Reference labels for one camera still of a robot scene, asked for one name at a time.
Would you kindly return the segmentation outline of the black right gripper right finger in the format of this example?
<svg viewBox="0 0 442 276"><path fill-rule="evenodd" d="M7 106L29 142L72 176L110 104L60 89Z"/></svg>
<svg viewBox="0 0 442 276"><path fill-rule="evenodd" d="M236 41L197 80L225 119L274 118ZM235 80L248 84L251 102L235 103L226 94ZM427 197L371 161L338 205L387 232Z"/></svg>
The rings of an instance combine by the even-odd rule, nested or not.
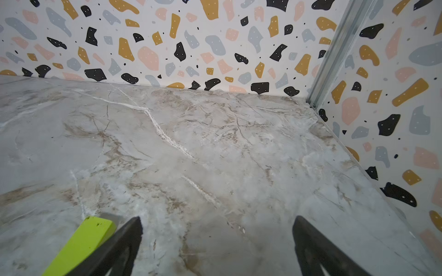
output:
<svg viewBox="0 0 442 276"><path fill-rule="evenodd" d="M295 253L304 276L368 276L369 273L342 252L304 217L292 227Z"/></svg>

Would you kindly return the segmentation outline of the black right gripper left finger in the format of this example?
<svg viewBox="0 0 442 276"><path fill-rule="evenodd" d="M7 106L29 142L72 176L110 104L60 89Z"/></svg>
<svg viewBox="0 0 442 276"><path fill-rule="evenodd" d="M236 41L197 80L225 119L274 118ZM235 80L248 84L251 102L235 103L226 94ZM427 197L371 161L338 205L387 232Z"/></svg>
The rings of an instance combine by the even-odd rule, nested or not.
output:
<svg viewBox="0 0 442 276"><path fill-rule="evenodd" d="M69 276L130 276L142 241L139 216L131 218Z"/></svg>

